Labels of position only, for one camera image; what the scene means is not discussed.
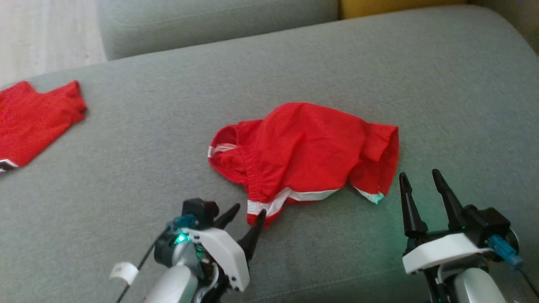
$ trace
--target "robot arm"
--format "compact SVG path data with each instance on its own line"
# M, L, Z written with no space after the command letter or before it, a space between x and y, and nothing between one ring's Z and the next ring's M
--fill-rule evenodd
M215 202L187 200L182 216L167 224L154 249L154 259L169 269L144 303L218 302L228 289L245 291L250 282L248 262L254 254L266 212L249 232L235 241L223 228L232 221L236 204L214 221Z
M505 303L488 274L487 261L520 265L518 260L522 259L516 256L519 244L509 220L494 208L462 207L440 171L432 170L432 176L449 220L444 231L428 232L408 177L404 172L399 175L404 234L408 237L403 254L406 273L425 275L432 302ZM507 251L493 249L493 243L505 245Z

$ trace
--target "red cloth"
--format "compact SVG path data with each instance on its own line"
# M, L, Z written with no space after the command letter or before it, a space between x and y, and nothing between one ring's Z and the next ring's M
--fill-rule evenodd
M27 165L72 124L86 104L73 81L48 93L19 82L0 92L0 172Z
M397 170L396 126L367 123L336 109L287 103L263 120L221 129L208 151L211 166L247 191L247 221L285 202L319 201L347 180L378 203Z

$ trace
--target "yellow cushion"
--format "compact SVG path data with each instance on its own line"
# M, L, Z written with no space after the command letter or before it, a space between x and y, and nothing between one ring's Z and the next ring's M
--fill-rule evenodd
M464 3L466 0L341 0L341 19L426 6Z

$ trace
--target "wooden floor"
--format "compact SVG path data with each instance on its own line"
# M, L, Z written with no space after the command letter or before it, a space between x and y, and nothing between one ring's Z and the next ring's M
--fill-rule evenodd
M103 61L95 0L0 0L0 86Z

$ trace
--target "couch cushion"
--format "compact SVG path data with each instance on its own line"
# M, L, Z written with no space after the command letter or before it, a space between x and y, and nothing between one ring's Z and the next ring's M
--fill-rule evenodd
M109 60L337 19L337 0L99 0Z
M431 169L463 204L513 223L539 272L539 142L533 50L500 16L451 6L350 19L126 58L30 79L40 91L80 81L87 119L29 166L0 179L2 302L111 302L114 263L137 263L182 201L222 209L248 228L246 194L215 172L208 145L224 125L310 101L400 127L399 171L431 230L446 228ZM341 190L289 205L261 236L251 285L235 302L418 302L406 276L399 190L380 205ZM151 258L127 293L140 302L164 266ZM532 301L515 272L492 268L509 301Z

